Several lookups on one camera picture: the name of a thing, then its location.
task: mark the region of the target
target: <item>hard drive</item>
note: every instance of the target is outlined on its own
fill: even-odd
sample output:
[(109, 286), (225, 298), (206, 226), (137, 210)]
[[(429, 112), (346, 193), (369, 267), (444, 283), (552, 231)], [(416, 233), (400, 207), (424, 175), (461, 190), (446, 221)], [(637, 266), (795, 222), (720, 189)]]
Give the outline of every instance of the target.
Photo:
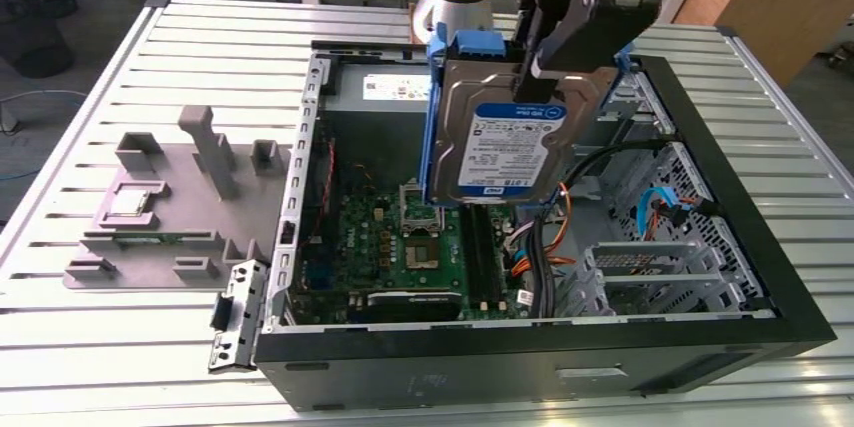
[(536, 204), (553, 194), (616, 69), (567, 76), (548, 103), (516, 104), (517, 69), (509, 62), (445, 63), (425, 186), (436, 204)]

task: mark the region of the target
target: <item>open computer chassis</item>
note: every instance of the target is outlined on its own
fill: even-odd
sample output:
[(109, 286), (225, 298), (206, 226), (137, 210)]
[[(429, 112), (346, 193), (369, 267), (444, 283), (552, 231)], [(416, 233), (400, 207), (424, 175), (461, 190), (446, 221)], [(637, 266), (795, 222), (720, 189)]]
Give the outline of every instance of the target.
[[(601, 305), (591, 305), (576, 309), (577, 315), (524, 318), (504, 312), (513, 303), (508, 295), (500, 312), (474, 312), (454, 321), (300, 323), (290, 296), (305, 275), (298, 248), (313, 235), (302, 194), (309, 166), (322, 154), (322, 148), (312, 150), (317, 119), (333, 117), (336, 110), (358, 111), (344, 112), (338, 120), (348, 135), (356, 135), (344, 150), (358, 149), (358, 130), (366, 144), (377, 142), (369, 136), (380, 128), (397, 136), (388, 140), (398, 144), (394, 150), (406, 150), (409, 142), (409, 158), (384, 165), (394, 170), (401, 163), (416, 165), (420, 139), (404, 137), (420, 135), (425, 108), (424, 103), (389, 102), (388, 109), (397, 111), (388, 112), (382, 102), (346, 96), (348, 88), (361, 88), (365, 72), (425, 74), (420, 47), (313, 47), (273, 260), (269, 266), (248, 262), (232, 271), (214, 312), (212, 372), (260, 369), (297, 411), (565, 400), (684, 392), (759, 360), (797, 354), (835, 338), (667, 61), (645, 56), (632, 57), (635, 69), (576, 154), (613, 139), (672, 134), (679, 142), (660, 152), (617, 154), (573, 189), (579, 200), (569, 230), (579, 245), (567, 255), (579, 259), (575, 268), (604, 272), (593, 282), (605, 288), (627, 279), (636, 286), (639, 277), (648, 282), (644, 288), (656, 283), (645, 280), (655, 275), (625, 276), (639, 259), (647, 266), (649, 259), (681, 267), (700, 262), (709, 270), (697, 272), (688, 265), (680, 272), (648, 272), (696, 275), (693, 284), (684, 284), (696, 288), (675, 289), (684, 278), (661, 277), (655, 285), (671, 290), (656, 296), (667, 296), (665, 302), (651, 298), (641, 312), (596, 312)], [(346, 69), (356, 69), (354, 80), (346, 80)], [(358, 125), (346, 115), (369, 121)], [(386, 115), (389, 124), (376, 122)], [(404, 118), (414, 119), (410, 131)], [(712, 200), (721, 212), (704, 218), (691, 214), (687, 226), (659, 229), (663, 239), (641, 242), (632, 216), (620, 212), (647, 187), (661, 184)], [(615, 267), (617, 275), (609, 277)], [(575, 278), (569, 288), (583, 290), (581, 284)], [(587, 301), (601, 293), (595, 287)]]

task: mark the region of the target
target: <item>floor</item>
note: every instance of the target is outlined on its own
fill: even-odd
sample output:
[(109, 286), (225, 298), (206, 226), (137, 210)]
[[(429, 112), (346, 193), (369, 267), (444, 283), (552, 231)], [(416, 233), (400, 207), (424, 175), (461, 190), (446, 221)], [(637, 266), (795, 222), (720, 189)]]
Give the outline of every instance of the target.
[[(75, 55), (74, 66), (42, 80), (27, 80), (0, 63), (0, 99), (17, 93), (63, 89), (87, 92), (145, 0), (77, 0), (79, 9), (58, 21)], [(325, 0), (341, 5), (396, 7), (401, 0)], [(512, 12), (513, 0), (493, 0), (496, 12)], [(854, 169), (854, 75), (829, 70), (816, 59), (785, 89), (795, 105), (848, 169)], [(0, 228), (11, 215), (33, 176), (3, 180), (33, 172), (46, 159), (79, 98), (70, 94), (37, 94), (2, 104), (3, 112), (21, 121), (14, 136), (0, 135)]]

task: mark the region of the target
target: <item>power supply label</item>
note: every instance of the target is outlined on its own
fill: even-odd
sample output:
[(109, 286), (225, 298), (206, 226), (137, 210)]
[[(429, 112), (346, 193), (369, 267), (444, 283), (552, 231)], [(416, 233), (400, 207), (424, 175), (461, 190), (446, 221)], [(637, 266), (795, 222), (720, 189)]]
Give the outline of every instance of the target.
[(364, 100), (429, 99), (429, 75), (368, 74), (364, 76)]
[(557, 131), (565, 113), (561, 105), (477, 106), (458, 172), (468, 195), (513, 195), (533, 185), (548, 156), (542, 138)]

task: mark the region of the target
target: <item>aluminum table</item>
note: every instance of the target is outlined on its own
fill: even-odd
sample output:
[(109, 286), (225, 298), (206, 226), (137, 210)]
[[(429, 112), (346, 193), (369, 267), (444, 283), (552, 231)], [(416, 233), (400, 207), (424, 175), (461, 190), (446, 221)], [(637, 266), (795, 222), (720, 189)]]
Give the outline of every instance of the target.
[[(510, 16), (496, 16), (509, 33)], [(839, 340), (681, 395), (296, 414), (258, 373), (210, 376), (210, 292), (81, 293), (61, 275), (113, 178), (125, 131), (189, 143), (209, 104), (232, 144), (292, 144), (312, 39), (406, 43), (408, 13), (170, 0), (146, 7), (0, 236), (0, 424), (841, 426), (854, 418), (854, 183), (736, 38), (651, 28), (661, 55)]]

